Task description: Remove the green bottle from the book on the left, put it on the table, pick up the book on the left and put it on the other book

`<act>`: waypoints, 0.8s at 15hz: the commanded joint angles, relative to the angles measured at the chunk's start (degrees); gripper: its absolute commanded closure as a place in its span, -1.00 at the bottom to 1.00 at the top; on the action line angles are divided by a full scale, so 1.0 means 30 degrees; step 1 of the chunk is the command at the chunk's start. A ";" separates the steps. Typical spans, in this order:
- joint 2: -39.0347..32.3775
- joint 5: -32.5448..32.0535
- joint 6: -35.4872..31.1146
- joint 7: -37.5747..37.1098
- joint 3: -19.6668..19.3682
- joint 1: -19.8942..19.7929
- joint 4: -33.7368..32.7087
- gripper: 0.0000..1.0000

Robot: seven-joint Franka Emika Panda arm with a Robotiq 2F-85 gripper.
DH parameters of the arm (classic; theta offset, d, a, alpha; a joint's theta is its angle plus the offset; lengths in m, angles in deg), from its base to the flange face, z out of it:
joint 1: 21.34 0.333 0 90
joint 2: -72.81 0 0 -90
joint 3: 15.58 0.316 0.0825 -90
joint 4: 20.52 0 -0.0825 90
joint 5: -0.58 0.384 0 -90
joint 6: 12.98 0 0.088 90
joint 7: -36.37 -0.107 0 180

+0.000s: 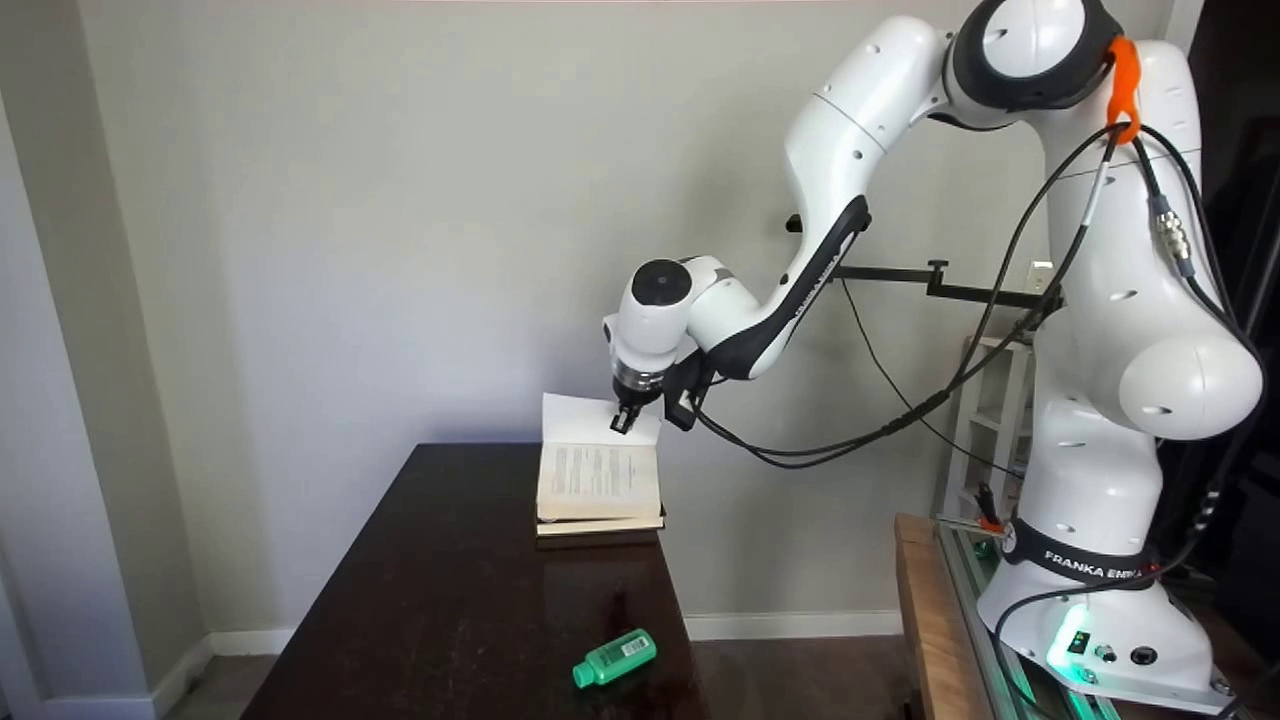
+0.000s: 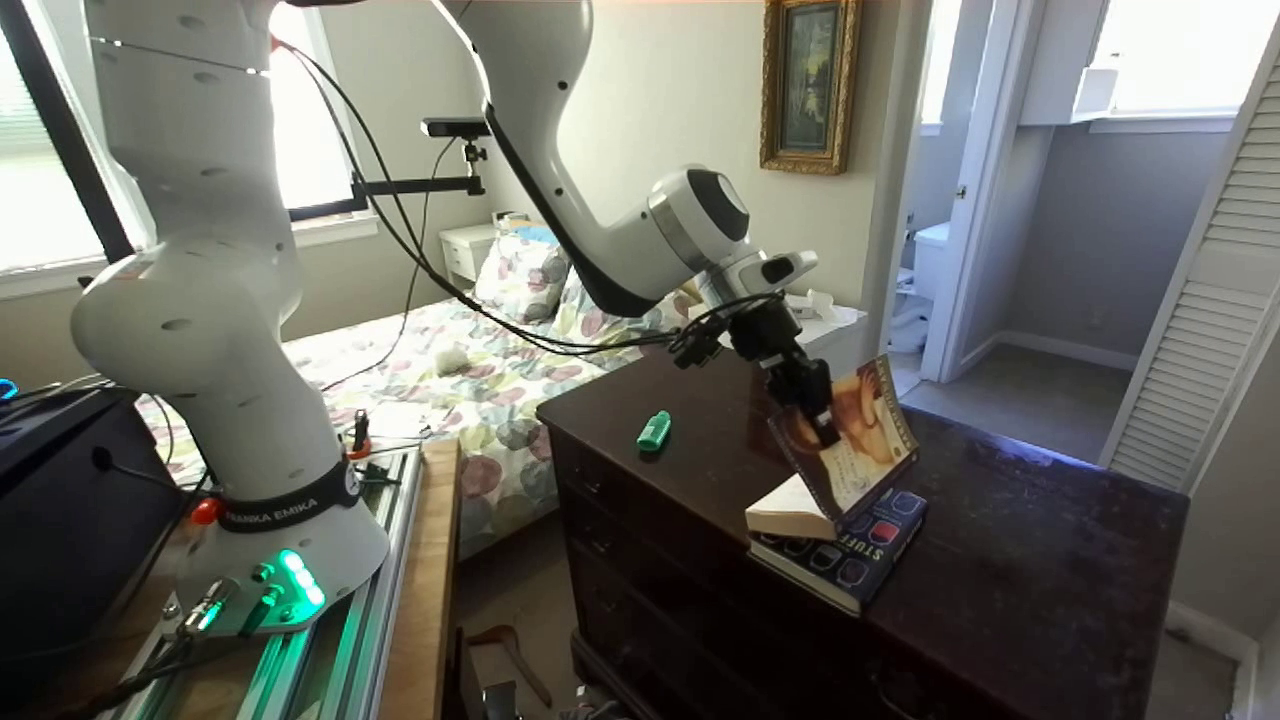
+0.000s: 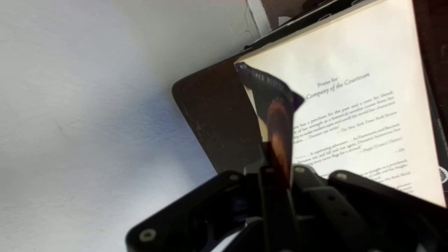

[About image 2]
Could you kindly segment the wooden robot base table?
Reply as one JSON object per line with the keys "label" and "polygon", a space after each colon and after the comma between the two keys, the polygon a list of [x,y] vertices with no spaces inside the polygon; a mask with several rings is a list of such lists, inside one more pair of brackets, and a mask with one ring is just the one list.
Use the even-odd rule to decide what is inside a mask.
{"label": "wooden robot base table", "polygon": [[445,720],[457,445],[399,445],[377,469],[371,511],[392,553],[365,589],[282,633],[259,633],[259,622],[297,560],[270,560],[263,585],[210,579],[190,600],[162,597],[83,720]]}

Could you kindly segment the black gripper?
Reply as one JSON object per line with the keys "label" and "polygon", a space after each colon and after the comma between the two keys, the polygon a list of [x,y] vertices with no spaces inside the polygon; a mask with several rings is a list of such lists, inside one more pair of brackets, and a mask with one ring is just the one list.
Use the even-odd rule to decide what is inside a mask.
{"label": "black gripper", "polygon": [[819,449],[838,439],[826,364],[798,347],[798,326],[781,295],[762,295],[728,319],[731,347],[768,376],[768,393],[804,417]]}

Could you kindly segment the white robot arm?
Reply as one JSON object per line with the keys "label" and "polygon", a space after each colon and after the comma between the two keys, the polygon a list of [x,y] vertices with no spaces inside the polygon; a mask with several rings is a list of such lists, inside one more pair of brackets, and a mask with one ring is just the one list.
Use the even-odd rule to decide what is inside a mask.
{"label": "white robot arm", "polygon": [[[210,476],[210,517],[176,597],[205,635],[317,624],[371,585],[392,541],[358,499],[323,393],[282,353],[307,289],[334,294],[297,245],[277,172],[270,15],[350,0],[83,0],[112,162],[140,186],[157,245],[109,265],[72,307],[76,353],[176,408]],[[682,170],[603,224],[554,133],[588,61],[591,0],[435,0],[466,46],[478,124],[612,316],[656,307],[692,278],[722,285],[715,319],[771,396],[834,437],[826,367],[781,300],[790,255],[746,245],[746,212],[711,170]]]}

